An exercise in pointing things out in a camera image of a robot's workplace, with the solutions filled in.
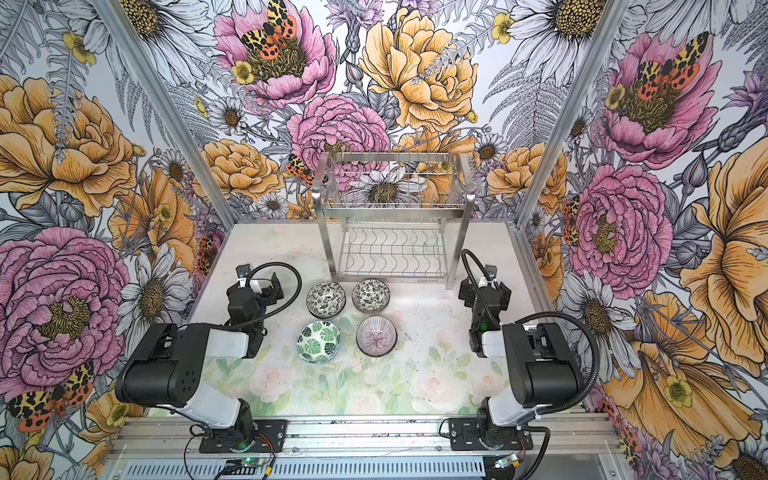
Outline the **two-tier steel dish rack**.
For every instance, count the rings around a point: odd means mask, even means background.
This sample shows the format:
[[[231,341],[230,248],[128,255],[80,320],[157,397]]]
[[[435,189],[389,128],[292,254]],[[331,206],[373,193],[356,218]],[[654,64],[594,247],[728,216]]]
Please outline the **two-tier steel dish rack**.
[[[451,288],[474,211],[474,165],[467,153],[322,154],[311,196],[331,278]]]

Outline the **green leaf pattern bowl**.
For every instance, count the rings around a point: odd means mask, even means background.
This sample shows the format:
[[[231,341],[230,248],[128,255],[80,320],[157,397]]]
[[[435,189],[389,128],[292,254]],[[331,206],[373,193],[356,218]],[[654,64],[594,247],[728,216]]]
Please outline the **green leaf pattern bowl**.
[[[296,341],[298,357],[313,365],[330,362],[341,350],[340,329],[327,320],[316,320],[307,324]]]

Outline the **green circuit board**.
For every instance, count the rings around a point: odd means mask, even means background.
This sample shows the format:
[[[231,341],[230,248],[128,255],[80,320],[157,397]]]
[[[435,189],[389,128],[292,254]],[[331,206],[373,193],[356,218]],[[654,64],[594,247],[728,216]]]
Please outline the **green circuit board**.
[[[263,458],[241,458],[232,459],[226,462],[225,468],[227,470],[239,471],[245,470],[246,472],[253,472],[264,465]]]

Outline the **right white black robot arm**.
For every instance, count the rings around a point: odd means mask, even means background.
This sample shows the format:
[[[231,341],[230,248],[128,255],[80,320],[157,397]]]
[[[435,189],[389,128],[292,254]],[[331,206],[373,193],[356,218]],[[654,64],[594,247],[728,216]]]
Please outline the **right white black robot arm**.
[[[480,358],[503,360],[509,385],[483,398],[474,420],[449,420],[455,451],[528,449],[530,421],[570,409],[594,385],[596,368],[582,373],[561,327],[541,321],[545,312],[500,322],[510,298],[502,283],[475,286],[467,278],[460,284],[458,299],[472,314],[470,349]]]

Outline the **aluminium mounting rail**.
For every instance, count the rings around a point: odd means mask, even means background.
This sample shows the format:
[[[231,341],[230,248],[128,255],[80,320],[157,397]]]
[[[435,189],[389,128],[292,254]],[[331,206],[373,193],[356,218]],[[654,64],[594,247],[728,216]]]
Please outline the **aluminium mounting rail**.
[[[444,415],[293,416],[279,458],[333,458],[458,455],[451,449]],[[213,460],[245,458],[240,454],[202,454],[201,440],[190,433],[191,423],[171,417],[128,421],[118,436],[110,460]],[[567,411],[533,421],[531,428],[550,430],[547,452],[552,455],[609,454],[619,440],[605,414]],[[489,451],[465,451],[469,455]]]

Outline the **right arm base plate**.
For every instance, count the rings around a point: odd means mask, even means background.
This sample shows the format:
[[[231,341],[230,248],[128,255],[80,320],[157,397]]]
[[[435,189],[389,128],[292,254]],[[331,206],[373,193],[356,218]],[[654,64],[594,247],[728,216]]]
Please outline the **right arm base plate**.
[[[448,418],[448,438],[453,451],[532,450],[532,437],[516,427],[497,427],[477,418]]]

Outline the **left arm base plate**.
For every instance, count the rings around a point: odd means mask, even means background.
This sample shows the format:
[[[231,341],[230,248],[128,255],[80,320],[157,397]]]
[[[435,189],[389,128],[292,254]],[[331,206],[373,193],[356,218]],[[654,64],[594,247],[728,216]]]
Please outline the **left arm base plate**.
[[[201,440],[198,450],[202,454],[280,453],[287,426],[283,419],[257,419],[250,440],[235,427],[215,429]]]

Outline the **pink ribbed glass bowl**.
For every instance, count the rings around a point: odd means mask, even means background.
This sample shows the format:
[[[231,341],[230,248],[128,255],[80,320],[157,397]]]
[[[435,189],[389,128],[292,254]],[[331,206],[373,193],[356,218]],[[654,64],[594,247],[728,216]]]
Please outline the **pink ribbed glass bowl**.
[[[373,358],[388,355],[396,346],[398,333],[395,325],[383,316],[363,320],[356,330],[356,344],[365,355]]]

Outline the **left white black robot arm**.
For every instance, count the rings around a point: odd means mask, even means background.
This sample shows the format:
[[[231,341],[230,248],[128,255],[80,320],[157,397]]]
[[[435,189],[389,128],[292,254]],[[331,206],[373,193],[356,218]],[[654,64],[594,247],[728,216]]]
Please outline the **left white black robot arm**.
[[[191,323],[150,327],[118,375],[115,395],[123,403],[167,409],[202,425],[216,444],[243,450],[257,438],[248,404],[202,379],[206,360],[257,356],[267,330],[269,306],[284,298],[276,274],[240,279],[227,290],[230,324]]]

